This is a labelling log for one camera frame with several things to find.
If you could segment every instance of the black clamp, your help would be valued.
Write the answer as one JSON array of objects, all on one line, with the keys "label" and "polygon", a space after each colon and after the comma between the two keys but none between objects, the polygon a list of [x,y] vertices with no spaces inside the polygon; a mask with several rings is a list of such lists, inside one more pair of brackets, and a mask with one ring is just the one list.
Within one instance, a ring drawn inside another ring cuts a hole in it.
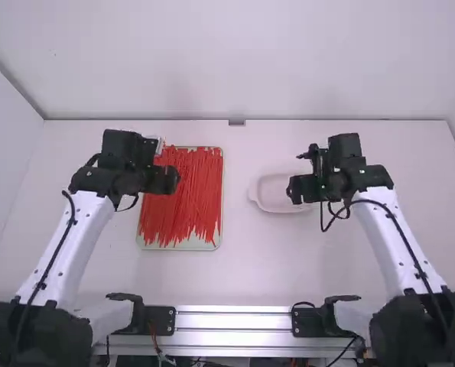
[{"label": "black clamp", "polygon": [[338,301],[359,300],[356,295],[327,297],[319,307],[298,307],[295,304],[291,309],[291,332],[296,338],[314,337],[351,337],[355,334],[341,329],[334,316],[334,304]]},{"label": "black clamp", "polygon": [[176,323],[176,308],[172,306],[145,306],[141,296],[129,293],[110,293],[110,300],[130,300],[134,304],[132,321],[125,329],[114,334],[172,336]]}]

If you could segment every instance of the wire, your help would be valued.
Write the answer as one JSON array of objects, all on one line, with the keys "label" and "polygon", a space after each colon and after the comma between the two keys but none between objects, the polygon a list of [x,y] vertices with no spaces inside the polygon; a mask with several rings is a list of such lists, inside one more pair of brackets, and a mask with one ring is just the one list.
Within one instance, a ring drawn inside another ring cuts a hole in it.
[{"label": "wire", "polygon": [[[405,236],[404,231],[402,230],[402,227],[398,224],[397,218],[395,218],[394,213],[385,204],[382,204],[379,201],[370,200],[370,199],[358,199],[358,200],[351,201],[347,206],[339,209],[336,212],[336,215],[341,214],[344,210],[348,210],[351,206],[353,206],[355,204],[358,204],[358,203],[372,204],[372,205],[376,205],[376,206],[384,209],[384,211],[386,212],[387,218],[389,218],[394,223],[398,234],[401,236],[402,241],[404,242],[405,247],[408,250],[409,255],[412,258],[412,261],[414,262],[414,267],[418,271],[418,276],[422,280],[422,282],[424,283],[424,286],[426,287],[426,290],[429,293],[429,296],[430,296],[430,299],[431,299],[431,303],[433,304],[434,308],[436,309],[438,320],[440,321],[441,327],[443,329],[445,340],[448,341],[448,339],[449,339],[448,328],[447,328],[447,322],[446,322],[445,317],[443,315],[443,311],[441,310],[441,307],[440,307],[440,305],[438,303],[438,300],[437,300],[436,296],[434,295],[433,290],[431,289],[429,281],[427,280],[427,275],[426,275],[426,273],[424,273],[421,265],[419,264],[418,258],[416,257],[416,254],[414,253],[414,250],[412,249],[411,245],[409,244],[409,241],[408,241],[407,237]],[[327,223],[326,227],[323,226],[322,215],[321,215],[320,225],[321,225],[322,232],[326,232],[333,225],[334,221],[337,219],[336,215],[331,218],[331,220]]]},{"label": "wire", "polygon": [[47,279],[47,276],[49,275],[49,272],[52,269],[54,262],[56,261],[57,255],[59,254],[59,251],[62,248],[64,241],[66,240],[66,237],[69,234],[69,231],[71,230],[71,227],[74,224],[76,224],[76,220],[75,220],[76,207],[74,206],[73,198],[71,197],[71,195],[69,195],[64,190],[62,190],[61,193],[69,200],[69,204],[71,206],[71,217],[70,217],[69,221],[67,222],[66,230],[64,231],[64,234],[60,238],[59,244],[57,245],[56,249],[54,250],[54,253],[52,254],[52,258],[50,258],[50,261],[49,261],[47,267],[45,268],[45,271],[42,274],[41,279],[35,285],[35,289],[32,292],[31,296],[28,298],[27,304],[25,305],[23,312],[21,313],[20,321],[18,322],[16,333],[15,333],[15,343],[13,344],[13,351],[11,353],[11,365],[15,364],[16,355],[18,354],[18,346],[20,344],[21,333],[23,331],[25,321],[28,318],[28,314],[30,313],[30,306],[34,302],[34,299],[37,296],[38,291],[40,289],[45,289],[45,287],[47,286],[44,282]]},{"label": "wire", "polygon": [[303,300],[303,301],[301,301],[301,302],[297,302],[296,304],[294,304],[294,305],[291,307],[290,313],[293,313],[293,312],[294,312],[294,308],[295,308],[296,306],[302,306],[302,305],[304,305],[304,306],[310,306],[310,307],[312,307],[312,308],[316,308],[315,305],[314,305],[312,302],[307,302],[307,301]]},{"label": "wire", "polygon": [[335,216],[337,219],[349,219],[349,217],[351,216],[351,210],[349,210],[349,208],[346,208],[346,216],[339,216],[339,215],[335,214],[330,201],[327,202],[327,210],[329,210],[329,213],[332,216]]},{"label": "wire", "polygon": [[194,365],[196,365],[197,363],[200,363],[200,360],[202,359],[202,357],[198,357],[198,359],[196,361],[194,361],[190,367],[193,367]]},{"label": "wire", "polygon": [[359,336],[355,336],[354,338],[351,339],[351,341],[348,343],[347,346],[344,347],[343,351],[335,358],[331,363],[326,365],[326,367],[331,367],[334,363],[339,361],[342,356],[344,356],[344,353],[348,351],[348,349],[351,347],[351,345],[359,338]]},{"label": "wire", "polygon": [[105,367],[110,365],[110,338],[108,335],[106,336],[106,357],[104,365]]}]

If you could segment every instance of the metal extrusion bar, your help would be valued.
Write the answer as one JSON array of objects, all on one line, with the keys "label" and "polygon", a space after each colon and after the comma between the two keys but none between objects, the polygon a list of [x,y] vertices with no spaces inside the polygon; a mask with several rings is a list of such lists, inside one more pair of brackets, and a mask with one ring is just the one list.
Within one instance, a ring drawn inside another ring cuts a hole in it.
[{"label": "metal extrusion bar", "polygon": [[[293,337],[290,309],[178,306],[174,335],[159,336],[158,344],[172,356],[335,358],[349,343],[344,338]],[[113,356],[155,354],[150,336],[111,335],[109,341]],[[96,344],[94,353],[106,354],[105,343]],[[354,358],[353,349],[343,358]]]}]

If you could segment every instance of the white container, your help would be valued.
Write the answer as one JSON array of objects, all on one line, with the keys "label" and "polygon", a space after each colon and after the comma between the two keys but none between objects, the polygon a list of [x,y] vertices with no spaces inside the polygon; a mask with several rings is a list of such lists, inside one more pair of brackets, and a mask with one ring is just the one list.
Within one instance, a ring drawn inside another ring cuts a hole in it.
[{"label": "white container", "polygon": [[249,185],[248,198],[256,202],[261,210],[269,213],[307,213],[313,210],[313,203],[294,205],[286,194],[291,176],[310,174],[312,171],[309,161],[295,162],[278,168],[266,168],[264,173]]}]

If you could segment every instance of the white wall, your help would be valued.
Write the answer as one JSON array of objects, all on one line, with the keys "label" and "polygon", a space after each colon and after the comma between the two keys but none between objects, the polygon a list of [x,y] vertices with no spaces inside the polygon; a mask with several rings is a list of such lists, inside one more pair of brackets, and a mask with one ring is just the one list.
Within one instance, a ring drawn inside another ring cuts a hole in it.
[{"label": "white wall", "polygon": [[0,241],[43,124],[42,118],[0,74]]},{"label": "white wall", "polygon": [[455,0],[7,0],[0,59],[61,118],[444,117]]}]

